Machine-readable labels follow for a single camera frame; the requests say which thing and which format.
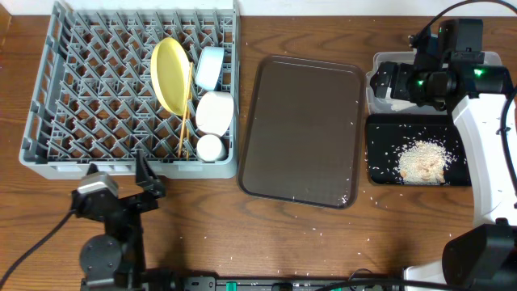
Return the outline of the white plastic cup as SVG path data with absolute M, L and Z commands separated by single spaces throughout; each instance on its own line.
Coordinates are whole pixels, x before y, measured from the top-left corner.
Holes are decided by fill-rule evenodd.
M 197 141 L 196 155 L 203 162 L 215 162 L 223 160 L 227 152 L 218 136 L 208 134 Z

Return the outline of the light blue bowl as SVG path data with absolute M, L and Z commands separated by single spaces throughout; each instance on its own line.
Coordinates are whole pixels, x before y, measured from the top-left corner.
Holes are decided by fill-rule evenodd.
M 195 76 L 195 84 L 206 91 L 214 91 L 222 69 L 225 50 L 222 47 L 203 48 Z

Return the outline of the rice and food scraps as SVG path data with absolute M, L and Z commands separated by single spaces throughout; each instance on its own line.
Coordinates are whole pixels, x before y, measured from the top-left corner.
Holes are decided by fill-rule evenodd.
M 403 184 L 435 186 L 446 183 L 445 172 L 457 156 L 435 141 L 411 141 L 396 152 L 394 173 Z

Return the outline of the yellow plate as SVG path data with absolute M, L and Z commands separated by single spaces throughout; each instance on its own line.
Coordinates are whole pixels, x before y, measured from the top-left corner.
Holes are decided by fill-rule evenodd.
M 161 106 L 177 116 L 185 111 L 190 64 L 183 46 L 171 37 L 161 40 L 152 52 L 150 76 L 154 93 Z

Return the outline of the wooden chopstick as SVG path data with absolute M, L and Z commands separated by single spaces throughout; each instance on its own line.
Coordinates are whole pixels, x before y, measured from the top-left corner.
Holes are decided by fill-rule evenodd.
M 181 129 L 180 129 L 180 136 L 179 136 L 179 147 L 178 147 L 178 151 L 177 151 L 178 158 L 182 157 L 182 152 L 183 152 L 183 139 L 185 136 L 185 130 L 186 130 L 185 124 L 186 124 L 186 119 L 187 119 L 187 114 L 188 114 L 187 103 L 188 103 L 189 98 L 191 97 L 191 81 L 192 81 L 192 73 L 194 70 L 193 68 L 194 68 L 194 63 L 190 62 L 186 89 L 185 89 L 184 110 L 183 110 L 183 115 L 182 115 L 182 124 L 181 124 Z
M 192 93 L 189 94 L 188 101 L 187 101 L 187 113 L 186 113 L 187 123 L 191 119 L 191 111 L 189 108 L 189 102 L 191 101 L 191 97 L 192 97 Z M 187 133 L 186 133 L 185 138 L 186 138 L 186 141 L 188 144 L 190 144 L 190 136 L 191 136 L 190 129 L 187 125 Z M 190 151 L 187 147 L 185 147 L 185 154 L 186 154 L 186 160 L 189 161 L 190 160 Z

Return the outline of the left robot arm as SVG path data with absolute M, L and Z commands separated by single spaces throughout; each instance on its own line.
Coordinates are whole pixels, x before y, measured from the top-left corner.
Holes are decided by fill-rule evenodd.
M 141 214 L 157 209 L 166 189 L 141 150 L 136 155 L 135 179 L 142 192 L 120 198 L 117 182 L 92 164 L 72 191 L 75 216 L 104 225 L 104 232 L 90 238 L 81 249 L 82 290 L 181 288 L 170 269 L 146 267 Z

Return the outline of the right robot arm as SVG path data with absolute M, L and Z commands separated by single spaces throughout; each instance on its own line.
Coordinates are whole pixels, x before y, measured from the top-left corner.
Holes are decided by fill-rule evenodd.
M 449 241 L 440 260 L 403 272 L 406 289 L 446 285 L 516 288 L 516 88 L 509 70 L 487 65 L 480 19 L 449 19 L 410 37 L 409 63 L 376 55 L 374 96 L 445 111 L 463 143 L 473 189 L 473 229 Z

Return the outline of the dark brown serving tray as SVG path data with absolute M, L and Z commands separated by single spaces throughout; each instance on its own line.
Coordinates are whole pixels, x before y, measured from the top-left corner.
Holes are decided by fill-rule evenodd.
M 237 184 L 246 194 L 329 209 L 358 196 L 365 74 L 286 56 L 257 69 Z

